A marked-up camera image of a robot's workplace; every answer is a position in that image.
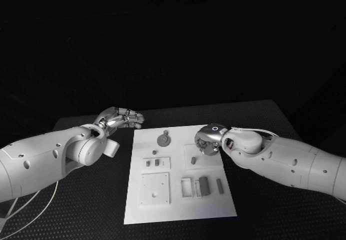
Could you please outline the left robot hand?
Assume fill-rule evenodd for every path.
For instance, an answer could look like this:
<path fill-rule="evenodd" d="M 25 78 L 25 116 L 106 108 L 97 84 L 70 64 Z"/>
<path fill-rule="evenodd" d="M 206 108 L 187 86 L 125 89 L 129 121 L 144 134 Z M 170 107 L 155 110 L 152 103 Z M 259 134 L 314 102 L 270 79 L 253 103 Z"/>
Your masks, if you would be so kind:
<path fill-rule="evenodd" d="M 99 113 L 92 124 L 102 128 L 105 135 L 109 137 L 118 128 L 139 129 L 144 120 L 144 116 L 138 112 L 112 106 Z"/>

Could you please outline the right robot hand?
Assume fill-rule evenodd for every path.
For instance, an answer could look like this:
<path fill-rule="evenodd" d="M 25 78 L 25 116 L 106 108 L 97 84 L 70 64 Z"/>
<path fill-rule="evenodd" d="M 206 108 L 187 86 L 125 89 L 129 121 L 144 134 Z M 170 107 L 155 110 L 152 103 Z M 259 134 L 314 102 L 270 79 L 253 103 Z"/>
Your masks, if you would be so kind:
<path fill-rule="evenodd" d="M 233 140 L 224 137 L 229 129 L 219 124 L 208 124 L 200 128 L 194 135 L 194 145 L 206 156 L 214 156 L 220 150 L 230 149 Z"/>

